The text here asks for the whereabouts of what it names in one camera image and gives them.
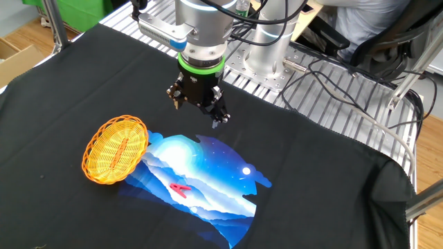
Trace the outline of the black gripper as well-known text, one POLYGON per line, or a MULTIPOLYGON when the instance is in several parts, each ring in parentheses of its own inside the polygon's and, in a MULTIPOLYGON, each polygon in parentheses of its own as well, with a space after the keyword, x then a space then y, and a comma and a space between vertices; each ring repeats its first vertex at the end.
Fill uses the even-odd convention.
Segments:
POLYGON ((187 97, 189 103, 200 104, 201 111, 212 118, 213 129, 221 123, 227 123, 230 114, 226 108, 223 91, 218 87, 222 70, 210 74, 198 74, 181 67, 180 71, 183 75, 182 80, 177 80, 167 90, 175 109, 180 109, 187 97))

